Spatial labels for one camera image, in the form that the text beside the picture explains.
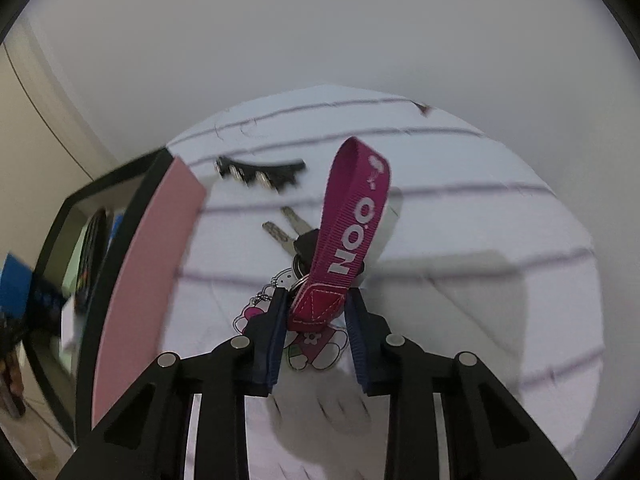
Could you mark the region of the blue and black steel tumbler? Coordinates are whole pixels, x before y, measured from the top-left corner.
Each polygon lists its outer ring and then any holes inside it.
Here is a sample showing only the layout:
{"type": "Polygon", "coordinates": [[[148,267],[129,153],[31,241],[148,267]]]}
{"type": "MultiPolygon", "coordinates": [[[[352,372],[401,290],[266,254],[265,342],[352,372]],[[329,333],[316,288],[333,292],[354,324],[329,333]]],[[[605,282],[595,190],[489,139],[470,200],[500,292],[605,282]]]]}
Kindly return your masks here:
{"type": "Polygon", "coordinates": [[[1,267],[1,336],[18,341],[25,334],[61,335],[66,298],[12,254],[1,267]]]}

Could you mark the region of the black tv remote control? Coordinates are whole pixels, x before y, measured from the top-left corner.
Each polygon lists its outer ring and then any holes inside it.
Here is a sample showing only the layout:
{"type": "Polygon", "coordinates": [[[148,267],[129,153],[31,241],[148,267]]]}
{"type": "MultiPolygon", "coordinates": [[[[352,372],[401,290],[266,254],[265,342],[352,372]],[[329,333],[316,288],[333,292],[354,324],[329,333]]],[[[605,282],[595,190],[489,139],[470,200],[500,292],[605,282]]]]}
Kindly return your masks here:
{"type": "Polygon", "coordinates": [[[82,243],[75,288],[75,314],[85,315],[104,258],[107,242],[107,212],[104,208],[90,218],[82,243]]]}

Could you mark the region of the pink keychain with keys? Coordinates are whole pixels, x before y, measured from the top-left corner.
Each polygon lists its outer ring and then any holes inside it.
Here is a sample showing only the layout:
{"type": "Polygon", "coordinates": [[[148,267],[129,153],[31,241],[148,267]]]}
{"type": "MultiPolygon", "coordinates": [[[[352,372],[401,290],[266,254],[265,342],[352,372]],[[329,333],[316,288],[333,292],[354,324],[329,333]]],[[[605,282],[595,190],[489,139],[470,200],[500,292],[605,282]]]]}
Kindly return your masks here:
{"type": "Polygon", "coordinates": [[[347,293],[362,272],[364,259],[381,222],[390,165],[369,145],[347,139],[331,166],[320,228],[301,235],[307,270],[298,270],[290,286],[273,286],[266,308],[244,311],[242,334],[254,350],[253,374],[271,384],[282,356],[290,367],[325,370],[340,358],[348,331],[334,324],[344,314],[347,293]]]}

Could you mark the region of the white usb charger cube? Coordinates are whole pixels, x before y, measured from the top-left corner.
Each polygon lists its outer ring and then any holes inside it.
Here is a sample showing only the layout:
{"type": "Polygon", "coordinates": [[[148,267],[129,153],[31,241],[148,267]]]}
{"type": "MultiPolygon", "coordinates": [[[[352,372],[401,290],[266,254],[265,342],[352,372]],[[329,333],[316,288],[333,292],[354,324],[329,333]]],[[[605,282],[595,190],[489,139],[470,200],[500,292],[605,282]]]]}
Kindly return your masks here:
{"type": "Polygon", "coordinates": [[[64,370],[66,370],[66,372],[72,377],[77,375],[79,352],[82,333],[85,328],[85,320],[86,316],[84,314],[78,314],[73,304],[65,306],[62,310],[58,359],[60,360],[64,370]]]}

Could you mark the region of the clear tube with blue cap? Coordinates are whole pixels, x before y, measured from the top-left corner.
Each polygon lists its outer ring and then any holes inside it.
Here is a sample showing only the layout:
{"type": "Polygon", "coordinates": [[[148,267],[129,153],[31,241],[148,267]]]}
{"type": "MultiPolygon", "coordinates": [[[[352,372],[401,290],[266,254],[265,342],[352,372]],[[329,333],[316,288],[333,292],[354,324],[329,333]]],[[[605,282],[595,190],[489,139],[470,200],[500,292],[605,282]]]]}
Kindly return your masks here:
{"type": "Polygon", "coordinates": [[[111,224],[110,235],[108,236],[108,240],[107,240],[107,248],[111,248],[114,242],[115,236],[117,234],[117,231],[120,225],[122,224],[122,220],[124,220],[124,215],[125,215],[125,211],[123,210],[119,210],[114,213],[112,224],[111,224]]]}

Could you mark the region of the pink box with black rim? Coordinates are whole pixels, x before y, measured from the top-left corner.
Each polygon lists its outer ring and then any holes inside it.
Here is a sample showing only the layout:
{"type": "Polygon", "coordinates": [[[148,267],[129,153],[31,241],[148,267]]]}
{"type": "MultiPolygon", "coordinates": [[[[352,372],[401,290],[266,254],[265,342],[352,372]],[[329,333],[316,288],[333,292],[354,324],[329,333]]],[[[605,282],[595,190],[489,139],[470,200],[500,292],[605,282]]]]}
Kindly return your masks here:
{"type": "Polygon", "coordinates": [[[77,375],[53,352],[53,339],[25,334],[24,348],[50,409],[73,443],[96,426],[160,348],[182,255],[206,191],[166,148],[139,157],[68,196],[35,266],[57,288],[72,270],[82,228],[99,209],[125,211],[88,304],[77,375]]]}

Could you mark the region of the white striped cloud tablecloth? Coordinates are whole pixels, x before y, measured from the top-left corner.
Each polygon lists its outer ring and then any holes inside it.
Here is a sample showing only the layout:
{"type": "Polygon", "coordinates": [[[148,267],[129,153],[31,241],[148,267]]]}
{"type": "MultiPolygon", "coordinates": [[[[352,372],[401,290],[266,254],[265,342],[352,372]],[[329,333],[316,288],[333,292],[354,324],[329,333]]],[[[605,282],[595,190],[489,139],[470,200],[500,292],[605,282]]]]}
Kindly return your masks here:
{"type": "MultiPolygon", "coordinates": [[[[353,288],[428,353],[472,352],[567,462],[600,382],[600,280],[589,233],[544,180],[485,133],[403,96],[317,86],[246,102],[169,144],[208,187],[177,273],[162,347],[183,359],[242,335],[308,259],[341,145],[390,165],[382,219],[353,288]],[[223,179],[219,156],[301,159],[281,193],[223,179]]],[[[390,399],[357,382],[352,345],[325,370],[282,356],[269,396],[245,400],[247,479],[387,479],[390,399]]]]}

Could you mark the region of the black hair clip with pearls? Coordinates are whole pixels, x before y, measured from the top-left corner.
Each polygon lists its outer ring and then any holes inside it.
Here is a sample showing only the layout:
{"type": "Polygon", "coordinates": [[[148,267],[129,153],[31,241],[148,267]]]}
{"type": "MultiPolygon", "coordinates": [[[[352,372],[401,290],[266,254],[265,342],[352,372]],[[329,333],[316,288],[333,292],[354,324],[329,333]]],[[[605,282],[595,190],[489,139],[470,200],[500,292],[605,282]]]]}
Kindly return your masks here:
{"type": "Polygon", "coordinates": [[[223,179],[232,178],[247,186],[260,184],[278,193],[288,186],[296,186],[297,176],[307,169],[306,162],[301,159],[276,164],[253,164],[227,156],[219,156],[215,166],[223,179]]]}

